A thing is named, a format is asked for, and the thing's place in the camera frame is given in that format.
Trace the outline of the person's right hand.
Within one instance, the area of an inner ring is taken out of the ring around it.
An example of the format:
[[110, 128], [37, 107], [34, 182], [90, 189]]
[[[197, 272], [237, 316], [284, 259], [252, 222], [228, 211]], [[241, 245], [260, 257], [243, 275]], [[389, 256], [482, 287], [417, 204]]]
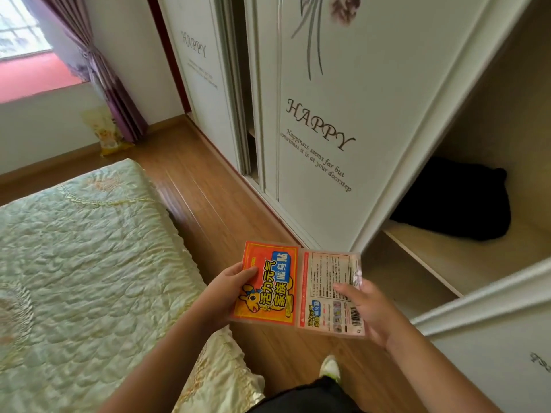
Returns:
[[403, 351], [414, 335], [409, 320], [371, 281], [366, 283], [366, 307], [356, 307], [367, 337], [388, 352]]

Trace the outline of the person's left hand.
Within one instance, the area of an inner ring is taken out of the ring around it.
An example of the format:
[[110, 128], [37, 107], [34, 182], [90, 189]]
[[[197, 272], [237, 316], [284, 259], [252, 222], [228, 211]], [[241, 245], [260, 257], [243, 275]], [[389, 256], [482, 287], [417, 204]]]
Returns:
[[231, 311], [243, 287], [228, 284], [224, 279], [224, 270], [208, 284], [191, 308], [199, 326], [209, 334], [229, 323]]

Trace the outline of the orange heat patch packet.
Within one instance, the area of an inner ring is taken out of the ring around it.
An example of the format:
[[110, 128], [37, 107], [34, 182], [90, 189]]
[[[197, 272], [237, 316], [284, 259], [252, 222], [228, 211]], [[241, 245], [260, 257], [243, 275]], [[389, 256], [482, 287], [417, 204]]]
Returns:
[[298, 246], [247, 241], [242, 262], [257, 273], [241, 287], [231, 318], [294, 326], [299, 257]]

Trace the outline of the pale printed heat patch packet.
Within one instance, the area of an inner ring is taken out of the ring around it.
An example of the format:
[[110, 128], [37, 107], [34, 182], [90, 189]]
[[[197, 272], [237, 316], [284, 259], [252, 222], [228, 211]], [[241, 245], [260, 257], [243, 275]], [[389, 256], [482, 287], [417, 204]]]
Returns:
[[296, 328], [341, 338], [364, 338], [365, 326], [356, 306], [333, 288], [342, 283], [360, 289], [361, 254], [300, 251]]

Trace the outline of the person's white green shoe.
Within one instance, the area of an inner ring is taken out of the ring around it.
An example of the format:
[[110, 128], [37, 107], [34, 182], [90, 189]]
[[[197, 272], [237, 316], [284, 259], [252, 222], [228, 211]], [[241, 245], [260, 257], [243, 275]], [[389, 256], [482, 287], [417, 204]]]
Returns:
[[322, 361], [319, 378], [330, 378], [337, 384], [341, 384], [341, 369], [339, 367], [336, 357], [332, 354], [325, 357]]

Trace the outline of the gold satin bed skirt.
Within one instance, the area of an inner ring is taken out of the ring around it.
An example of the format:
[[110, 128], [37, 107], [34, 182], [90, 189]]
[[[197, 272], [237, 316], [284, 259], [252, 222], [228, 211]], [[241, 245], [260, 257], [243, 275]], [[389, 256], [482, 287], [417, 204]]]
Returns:
[[265, 398], [264, 389], [227, 326], [203, 347], [172, 413], [246, 413]]

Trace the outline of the beige wardrobe shelf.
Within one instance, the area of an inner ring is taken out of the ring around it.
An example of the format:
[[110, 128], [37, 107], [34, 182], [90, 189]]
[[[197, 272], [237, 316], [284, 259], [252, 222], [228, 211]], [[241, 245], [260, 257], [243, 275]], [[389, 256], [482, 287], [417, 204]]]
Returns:
[[390, 220], [382, 231], [458, 297], [551, 256], [551, 233], [519, 219], [505, 236], [482, 242]]

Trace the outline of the person's black trouser leg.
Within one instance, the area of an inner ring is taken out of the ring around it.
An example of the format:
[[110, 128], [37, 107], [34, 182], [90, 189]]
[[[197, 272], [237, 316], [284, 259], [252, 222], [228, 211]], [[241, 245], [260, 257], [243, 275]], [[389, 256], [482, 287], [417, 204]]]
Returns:
[[366, 413], [328, 376], [264, 398], [246, 413]]

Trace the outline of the black folded garment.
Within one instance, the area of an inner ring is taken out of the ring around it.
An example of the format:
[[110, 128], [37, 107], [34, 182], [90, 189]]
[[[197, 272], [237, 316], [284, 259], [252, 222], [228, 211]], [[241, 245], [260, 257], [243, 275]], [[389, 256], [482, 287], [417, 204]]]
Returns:
[[506, 235], [507, 171], [431, 157], [390, 219], [443, 235], [489, 241]]

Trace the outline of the pale green quilted bed cover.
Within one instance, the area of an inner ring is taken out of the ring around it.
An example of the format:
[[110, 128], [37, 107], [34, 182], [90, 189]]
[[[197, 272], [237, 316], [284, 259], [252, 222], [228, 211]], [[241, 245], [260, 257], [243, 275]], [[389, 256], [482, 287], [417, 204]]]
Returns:
[[131, 159], [0, 207], [0, 413], [95, 411], [204, 288]]

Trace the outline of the yellow patterned plastic bag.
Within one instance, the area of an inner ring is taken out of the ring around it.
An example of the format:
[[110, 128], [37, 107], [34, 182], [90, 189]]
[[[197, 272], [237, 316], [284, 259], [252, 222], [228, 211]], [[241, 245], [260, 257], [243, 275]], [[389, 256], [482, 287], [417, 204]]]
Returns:
[[107, 106], [84, 110], [80, 115], [84, 124], [93, 131], [99, 140], [101, 156], [108, 156], [134, 146], [124, 139], [120, 128]]

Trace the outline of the white lettered wardrobe door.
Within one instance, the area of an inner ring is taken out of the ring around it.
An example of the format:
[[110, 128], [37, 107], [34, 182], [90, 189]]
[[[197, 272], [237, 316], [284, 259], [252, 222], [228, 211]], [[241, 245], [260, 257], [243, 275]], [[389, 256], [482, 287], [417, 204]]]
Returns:
[[240, 174], [246, 173], [222, 0], [158, 0], [194, 122]]

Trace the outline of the white flower print wardrobe door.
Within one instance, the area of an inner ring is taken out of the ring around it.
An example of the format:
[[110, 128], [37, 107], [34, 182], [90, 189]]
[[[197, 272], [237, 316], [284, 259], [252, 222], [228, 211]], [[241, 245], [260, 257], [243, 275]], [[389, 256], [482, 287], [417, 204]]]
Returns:
[[263, 198], [363, 250], [533, 0], [244, 0]]

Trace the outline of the purple curtain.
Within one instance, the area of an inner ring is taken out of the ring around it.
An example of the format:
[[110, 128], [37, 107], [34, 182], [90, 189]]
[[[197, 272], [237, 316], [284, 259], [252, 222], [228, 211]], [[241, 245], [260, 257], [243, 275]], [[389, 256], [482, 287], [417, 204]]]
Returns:
[[72, 75], [91, 82], [104, 99], [122, 138], [136, 143], [147, 122], [94, 40], [85, 0], [22, 0], [38, 21], [54, 54]]

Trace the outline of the red window sill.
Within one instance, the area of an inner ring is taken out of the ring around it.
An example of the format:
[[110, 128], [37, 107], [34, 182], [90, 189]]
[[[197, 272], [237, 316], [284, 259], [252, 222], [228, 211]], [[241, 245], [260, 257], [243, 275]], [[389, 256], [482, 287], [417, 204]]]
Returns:
[[0, 104], [83, 83], [51, 52], [0, 61]]

